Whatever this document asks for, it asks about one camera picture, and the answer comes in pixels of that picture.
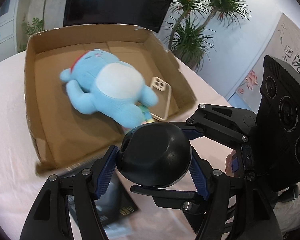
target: white sleeve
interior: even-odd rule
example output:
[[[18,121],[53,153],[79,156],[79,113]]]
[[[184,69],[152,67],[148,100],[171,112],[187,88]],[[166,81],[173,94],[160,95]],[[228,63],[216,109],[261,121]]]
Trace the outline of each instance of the white sleeve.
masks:
[[[297,185],[300,193],[300,182]],[[296,200],[287,203],[278,202],[273,211],[279,222],[282,235],[300,228],[300,195]]]

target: plush toy's white belly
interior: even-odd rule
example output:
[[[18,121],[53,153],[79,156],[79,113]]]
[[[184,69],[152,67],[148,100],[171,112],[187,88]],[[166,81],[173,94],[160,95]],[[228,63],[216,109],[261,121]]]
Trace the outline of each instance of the plush toy's white belly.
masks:
[[[135,98],[140,93],[144,79],[134,68],[110,63],[99,72],[96,85],[108,97],[127,99]]]

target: chinese character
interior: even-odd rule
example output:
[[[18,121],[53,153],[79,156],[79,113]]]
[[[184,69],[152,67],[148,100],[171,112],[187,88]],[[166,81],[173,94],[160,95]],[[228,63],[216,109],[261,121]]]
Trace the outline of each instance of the chinese character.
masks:
[[[291,57],[293,53],[292,49],[288,45],[284,48],[284,52],[288,57]]]
[[[299,57],[299,54],[297,54],[297,56],[294,55],[294,60],[292,61],[292,65],[295,66],[295,67],[297,67],[297,71],[300,74],[300,71],[299,71],[299,69],[300,69],[300,57]]]

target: pink flower painting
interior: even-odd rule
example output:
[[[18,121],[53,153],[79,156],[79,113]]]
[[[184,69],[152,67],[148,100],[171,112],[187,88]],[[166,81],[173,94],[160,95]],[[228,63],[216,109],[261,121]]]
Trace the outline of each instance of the pink flower painting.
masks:
[[[247,81],[247,87],[250,90],[253,90],[253,86],[255,85],[259,86],[257,82],[257,76],[253,70],[249,72],[248,76],[246,77],[246,81]]]

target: human hand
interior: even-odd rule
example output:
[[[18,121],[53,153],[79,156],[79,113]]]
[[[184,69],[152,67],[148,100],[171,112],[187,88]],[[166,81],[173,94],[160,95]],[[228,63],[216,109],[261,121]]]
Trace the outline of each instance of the human hand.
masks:
[[[231,177],[234,176],[232,169],[231,169],[232,156],[234,154],[235,154],[235,150],[233,150],[226,158],[226,174]]]

